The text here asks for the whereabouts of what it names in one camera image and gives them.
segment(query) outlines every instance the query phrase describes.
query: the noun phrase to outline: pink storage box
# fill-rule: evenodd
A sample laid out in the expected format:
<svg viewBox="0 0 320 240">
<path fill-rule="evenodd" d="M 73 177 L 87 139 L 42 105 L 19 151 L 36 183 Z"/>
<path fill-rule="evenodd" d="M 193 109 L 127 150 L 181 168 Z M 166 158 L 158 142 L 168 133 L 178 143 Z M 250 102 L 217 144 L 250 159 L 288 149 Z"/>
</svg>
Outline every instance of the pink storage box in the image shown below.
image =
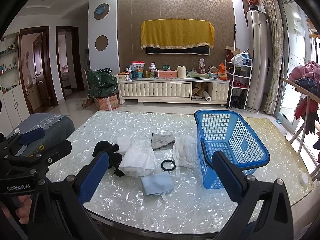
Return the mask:
<svg viewBox="0 0 320 240">
<path fill-rule="evenodd" d="M 177 70 L 160 70 L 158 71 L 158 77 L 159 78 L 176 78 L 178 77 L 178 71 Z"/>
</svg>

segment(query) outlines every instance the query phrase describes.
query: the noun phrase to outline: patterned wallpaper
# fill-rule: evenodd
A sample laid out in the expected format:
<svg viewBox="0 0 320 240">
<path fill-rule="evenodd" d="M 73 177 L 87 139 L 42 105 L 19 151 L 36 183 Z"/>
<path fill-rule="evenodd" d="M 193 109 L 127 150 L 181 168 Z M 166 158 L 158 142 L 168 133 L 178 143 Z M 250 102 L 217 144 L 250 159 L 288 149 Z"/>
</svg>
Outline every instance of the patterned wallpaper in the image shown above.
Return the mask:
<svg viewBox="0 0 320 240">
<path fill-rule="evenodd" d="M 160 68 L 170 65 L 177 69 L 184 65 L 188 70 L 204 63 L 219 66 L 225 61 L 226 46 L 234 44 L 235 16 L 232 0 L 118 0 L 118 51 L 120 71 L 124 71 L 133 60 L 146 62 L 146 67 L 155 62 Z M 161 54 L 146 55 L 140 45 L 140 27 L 146 20 L 197 19 L 210 21 L 215 28 L 215 47 L 209 56 Z"/>
</svg>

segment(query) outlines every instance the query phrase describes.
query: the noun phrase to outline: blue plastic basket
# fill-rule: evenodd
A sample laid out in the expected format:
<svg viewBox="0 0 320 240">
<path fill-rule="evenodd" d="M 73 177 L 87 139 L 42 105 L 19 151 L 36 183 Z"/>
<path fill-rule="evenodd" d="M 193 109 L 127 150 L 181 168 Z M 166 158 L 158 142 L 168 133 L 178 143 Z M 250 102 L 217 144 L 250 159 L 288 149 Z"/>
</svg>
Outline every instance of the blue plastic basket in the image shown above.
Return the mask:
<svg viewBox="0 0 320 240">
<path fill-rule="evenodd" d="M 199 110 L 195 112 L 198 128 L 197 151 L 207 189 L 223 188 L 212 166 L 212 155 L 220 150 L 238 165 L 245 175 L 267 165 L 270 154 L 257 134 L 236 112 L 227 110 Z"/>
</svg>

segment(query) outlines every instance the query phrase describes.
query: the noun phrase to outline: human hand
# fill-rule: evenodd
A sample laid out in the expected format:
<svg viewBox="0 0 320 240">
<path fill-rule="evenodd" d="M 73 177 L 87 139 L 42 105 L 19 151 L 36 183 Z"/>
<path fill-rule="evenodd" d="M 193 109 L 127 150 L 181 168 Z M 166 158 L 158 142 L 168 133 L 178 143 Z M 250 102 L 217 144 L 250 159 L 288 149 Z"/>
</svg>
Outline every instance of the human hand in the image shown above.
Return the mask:
<svg viewBox="0 0 320 240">
<path fill-rule="evenodd" d="M 16 210 L 16 215 L 20 218 L 19 222 L 21 224 L 28 224 L 29 222 L 29 214 L 31 209 L 32 200 L 30 198 L 30 195 L 26 196 L 19 196 L 19 201 L 23 203 L 22 207 L 18 208 Z M 0 201 L 0 207 L 6 216 L 6 218 L 10 218 L 11 214 L 9 212 L 9 209 Z"/>
</svg>

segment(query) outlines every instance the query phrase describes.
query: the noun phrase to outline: gray rag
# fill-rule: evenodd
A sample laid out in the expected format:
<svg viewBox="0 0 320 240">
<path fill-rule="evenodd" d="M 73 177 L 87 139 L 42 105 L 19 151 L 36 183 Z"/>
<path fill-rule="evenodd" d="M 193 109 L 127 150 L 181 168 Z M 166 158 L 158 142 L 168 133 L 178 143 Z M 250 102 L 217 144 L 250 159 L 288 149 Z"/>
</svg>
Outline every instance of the gray rag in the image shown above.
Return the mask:
<svg viewBox="0 0 320 240">
<path fill-rule="evenodd" d="M 172 134 L 153 133 L 151 138 L 151 147 L 154 150 L 158 150 L 174 142 L 175 142 L 175 137 Z"/>
<path fill-rule="evenodd" d="M 141 181 L 146 195 L 167 194 L 174 188 L 173 182 L 167 171 L 141 177 Z"/>
</svg>

